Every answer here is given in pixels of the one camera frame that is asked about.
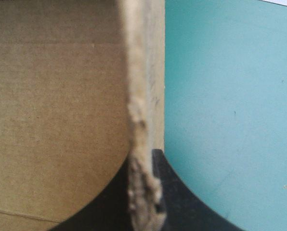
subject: light blue panel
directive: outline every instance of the light blue panel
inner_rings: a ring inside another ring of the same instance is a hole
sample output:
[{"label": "light blue panel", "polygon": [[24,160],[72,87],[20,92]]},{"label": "light blue panel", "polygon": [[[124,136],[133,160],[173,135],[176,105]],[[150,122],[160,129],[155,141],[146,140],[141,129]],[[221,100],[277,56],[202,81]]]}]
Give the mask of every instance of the light blue panel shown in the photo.
[{"label": "light blue panel", "polygon": [[287,231],[287,7],[166,0],[165,153],[248,231]]}]

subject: black curved shape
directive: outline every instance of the black curved shape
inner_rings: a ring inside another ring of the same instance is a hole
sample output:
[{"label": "black curved shape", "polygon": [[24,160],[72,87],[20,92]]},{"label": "black curved shape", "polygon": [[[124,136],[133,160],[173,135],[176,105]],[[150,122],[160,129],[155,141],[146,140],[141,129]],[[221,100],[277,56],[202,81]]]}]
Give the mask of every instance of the black curved shape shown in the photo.
[{"label": "black curved shape", "polygon": [[[161,231],[242,231],[200,201],[180,180],[162,150],[152,150],[154,175],[163,186]],[[132,231],[128,213],[128,161],[86,207],[50,231]]]},{"label": "black curved shape", "polygon": [[180,180],[162,150],[154,149],[154,174],[163,186],[167,212],[162,231],[242,231],[200,201]]},{"label": "black curved shape", "polygon": [[128,213],[128,161],[87,206],[50,231],[131,231]]}]

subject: corrugated cardboard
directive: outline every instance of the corrugated cardboard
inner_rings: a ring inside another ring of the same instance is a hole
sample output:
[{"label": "corrugated cardboard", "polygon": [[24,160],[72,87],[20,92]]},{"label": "corrugated cardboard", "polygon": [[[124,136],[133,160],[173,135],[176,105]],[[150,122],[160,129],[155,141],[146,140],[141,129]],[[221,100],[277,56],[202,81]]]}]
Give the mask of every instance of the corrugated cardboard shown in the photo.
[{"label": "corrugated cardboard", "polygon": [[126,44],[132,147],[129,198],[136,231],[158,231],[162,190],[153,176],[151,150],[164,146],[164,0],[121,0]]},{"label": "corrugated cardboard", "polygon": [[0,231],[92,200],[129,151],[113,0],[0,0]]}]

